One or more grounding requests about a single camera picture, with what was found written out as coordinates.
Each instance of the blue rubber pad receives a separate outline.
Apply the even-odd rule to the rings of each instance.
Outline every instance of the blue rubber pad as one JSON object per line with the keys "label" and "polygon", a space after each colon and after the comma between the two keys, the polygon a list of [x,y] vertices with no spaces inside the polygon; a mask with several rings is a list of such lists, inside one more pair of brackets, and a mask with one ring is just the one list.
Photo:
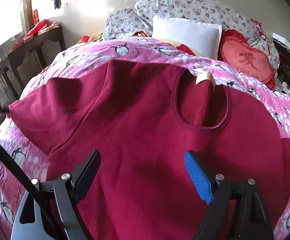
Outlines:
{"label": "blue rubber pad", "polygon": [[205,200],[208,205],[212,204],[214,197],[211,183],[189,152],[185,153],[184,164],[201,200]]}

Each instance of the pink blanket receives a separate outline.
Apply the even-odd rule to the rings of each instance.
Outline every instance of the pink blanket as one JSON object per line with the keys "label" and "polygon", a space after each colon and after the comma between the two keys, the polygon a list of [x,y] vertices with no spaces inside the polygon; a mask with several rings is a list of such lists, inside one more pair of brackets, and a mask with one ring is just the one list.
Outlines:
{"label": "pink blanket", "polygon": [[[224,62],[190,56],[153,38],[133,37],[75,45],[59,53],[46,72],[32,78],[24,89],[21,99],[45,84],[51,77],[80,77],[111,58],[172,63],[190,69],[193,75],[197,75],[202,69],[208,70],[213,73],[216,84],[243,91],[262,102],[276,121],[281,137],[290,137],[290,96],[269,90],[260,81],[238,73]],[[46,155],[24,137],[11,119],[4,120],[0,131],[0,144],[28,177],[44,181],[48,168]],[[0,163],[0,226],[8,238],[23,193],[24,189],[20,183]],[[289,231],[290,201],[274,230],[275,239],[284,239]]]}

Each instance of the metal screw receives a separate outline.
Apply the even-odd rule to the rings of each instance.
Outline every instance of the metal screw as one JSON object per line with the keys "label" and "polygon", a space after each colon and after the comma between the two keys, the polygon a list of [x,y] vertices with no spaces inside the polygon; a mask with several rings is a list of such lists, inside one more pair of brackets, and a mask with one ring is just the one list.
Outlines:
{"label": "metal screw", "polygon": [[70,174],[69,173],[62,174],[62,179],[69,179],[69,178],[70,178]]}
{"label": "metal screw", "polygon": [[253,180],[253,179],[249,179],[249,180],[248,180],[248,183],[251,184],[251,185],[254,185],[254,184],[255,184],[255,180]]}
{"label": "metal screw", "polygon": [[224,177],[223,174],[217,174],[217,175],[216,175],[216,179],[218,179],[218,180],[223,180],[223,179],[225,179],[225,177]]}
{"label": "metal screw", "polygon": [[36,185],[38,183],[38,179],[32,179],[31,180],[31,183],[34,184],[34,185]]}

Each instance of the red shirt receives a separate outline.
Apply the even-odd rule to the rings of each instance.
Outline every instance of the red shirt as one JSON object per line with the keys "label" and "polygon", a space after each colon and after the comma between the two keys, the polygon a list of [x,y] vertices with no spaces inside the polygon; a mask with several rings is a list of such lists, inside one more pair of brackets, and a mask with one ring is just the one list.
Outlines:
{"label": "red shirt", "polygon": [[49,155],[49,180],[100,151],[78,205],[96,240],[191,239],[208,206],[184,166],[188,150],[229,180],[255,179],[273,225],[286,206],[290,139],[254,97],[195,85],[179,66],[113,60],[80,79],[52,78],[9,110]]}

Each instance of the white pillow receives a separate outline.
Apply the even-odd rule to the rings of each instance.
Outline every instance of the white pillow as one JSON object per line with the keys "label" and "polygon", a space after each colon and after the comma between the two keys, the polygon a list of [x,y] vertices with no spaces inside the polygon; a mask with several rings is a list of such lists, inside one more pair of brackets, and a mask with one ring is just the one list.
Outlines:
{"label": "white pillow", "polygon": [[217,59],[218,46],[222,34],[222,25],[196,23],[183,18],[153,17],[154,39],[168,39],[180,42],[203,55]]}

